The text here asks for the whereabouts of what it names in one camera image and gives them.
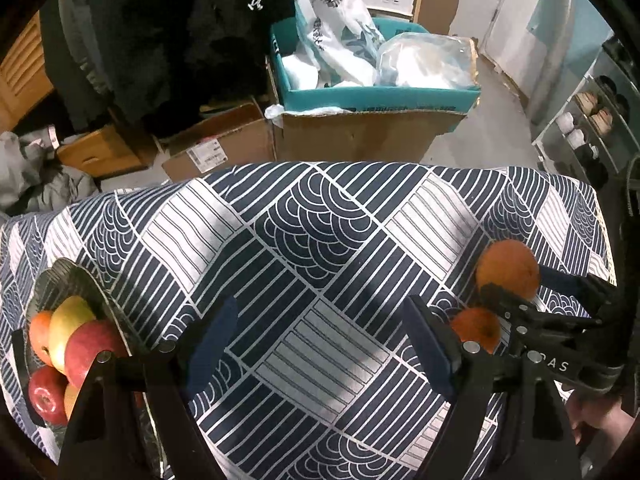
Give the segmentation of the person's right hand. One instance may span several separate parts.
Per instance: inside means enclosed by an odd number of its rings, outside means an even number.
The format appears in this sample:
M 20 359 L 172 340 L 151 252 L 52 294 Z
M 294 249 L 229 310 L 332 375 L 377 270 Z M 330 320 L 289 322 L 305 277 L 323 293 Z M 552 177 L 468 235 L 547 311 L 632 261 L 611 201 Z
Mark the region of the person's right hand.
M 574 391 L 565 407 L 576 444 L 589 426 L 603 431 L 608 447 L 615 452 L 634 424 L 634 418 L 622 409 L 622 399 L 616 396 L 586 396 Z

